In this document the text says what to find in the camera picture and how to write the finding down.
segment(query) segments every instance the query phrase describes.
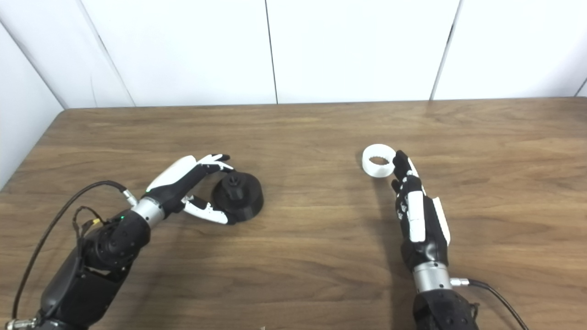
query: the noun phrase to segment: white ring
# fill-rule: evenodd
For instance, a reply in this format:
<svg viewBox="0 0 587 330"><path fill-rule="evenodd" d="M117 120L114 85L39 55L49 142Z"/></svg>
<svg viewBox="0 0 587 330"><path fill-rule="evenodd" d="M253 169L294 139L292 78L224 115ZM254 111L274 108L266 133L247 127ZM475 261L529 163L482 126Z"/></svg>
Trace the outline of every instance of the white ring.
<svg viewBox="0 0 587 330"><path fill-rule="evenodd" d="M396 156L395 150L385 144L372 144L363 151L363 170L372 177L388 177L393 173L395 166L393 158ZM377 165L371 161L371 158L381 157L387 160L385 165Z"/></svg>

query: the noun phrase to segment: black cable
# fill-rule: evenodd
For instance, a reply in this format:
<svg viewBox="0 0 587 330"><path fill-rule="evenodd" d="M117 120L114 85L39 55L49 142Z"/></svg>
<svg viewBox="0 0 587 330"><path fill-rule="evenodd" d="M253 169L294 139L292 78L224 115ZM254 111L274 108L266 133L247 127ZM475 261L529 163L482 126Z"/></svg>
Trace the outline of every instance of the black cable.
<svg viewBox="0 0 587 330"><path fill-rule="evenodd" d="M483 289L486 289L489 292L491 292L495 297L497 297L497 299L499 299L501 301L502 304L505 305L505 307L510 311L510 313L515 318L515 320L518 321L518 324L522 327L522 329L529 330L526 323L524 323L522 321L522 318L518 315L518 313L515 311L515 309L512 307L512 305L510 305L510 303L507 302L507 300L505 300L505 298L499 292L497 292L497 290L492 288L489 284L487 284L485 282L477 281L477 280L471 280L469 278L469 286L483 288Z"/></svg>
<svg viewBox="0 0 587 330"><path fill-rule="evenodd" d="M73 219L72 221L77 222L77 215L82 211L82 210L88 210L90 212L92 212L92 214L94 215L94 217L96 217L96 219L100 220L101 223L104 223L104 220L102 219L102 217L100 216L100 214L98 214L98 212L96 212L96 210L94 210L93 208L89 207L89 206L80 206L77 208L77 210L75 210L75 213L73 215Z"/></svg>
<svg viewBox="0 0 587 330"><path fill-rule="evenodd" d="M115 182L115 181L106 180L106 181L98 181L98 182L92 183L89 186L86 186L85 188L78 191L75 195L73 195L68 200L68 202L65 203L65 205L61 208L61 210L59 210L57 215L55 215L55 218L53 218L53 220L49 223L49 226L47 227L47 229L45 230L45 232L41 236L41 239L37 243L37 246L35 247L35 250L33 251L33 254L31 255L31 260L29 260L29 264L26 266L25 273L22 275L21 283L20 283L18 290L16 292L16 296L14 297L14 304L12 306L12 319L17 319L18 304L20 303L20 300L21 300L22 291L25 289L26 281L28 280L29 275L31 274L31 271L32 271L33 265L35 264L37 256L39 255L41 248L45 244L45 241L49 237L49 234L53 230L53 227L55 227L55 225L57 224L59 219L61 219L61 217L68 210L68 208L71 206L71 204L73 204L73 202L76 201L81 195L83 195L88 190L91 190L95 187L104 186L104 185L117 188L121 193L127 190L127 188L125 186L123 186L120 183Z"/></svg>

